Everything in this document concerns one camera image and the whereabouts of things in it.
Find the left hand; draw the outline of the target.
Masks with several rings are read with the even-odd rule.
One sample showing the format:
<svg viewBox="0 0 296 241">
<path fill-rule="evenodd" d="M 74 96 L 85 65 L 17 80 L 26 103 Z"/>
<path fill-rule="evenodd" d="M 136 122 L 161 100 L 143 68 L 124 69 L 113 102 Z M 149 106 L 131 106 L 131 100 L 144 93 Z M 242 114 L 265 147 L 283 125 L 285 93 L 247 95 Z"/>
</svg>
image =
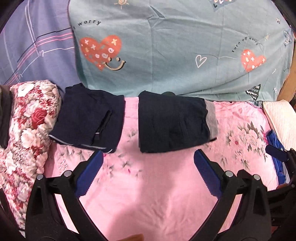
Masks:
<svg viewBox="0 0 296 241">
<path fill-rule="evenodd" d="M 143 234 L 132 235 L 126 238 L 123 238 L 119 241 L 144 241 Z"/>
</svg>

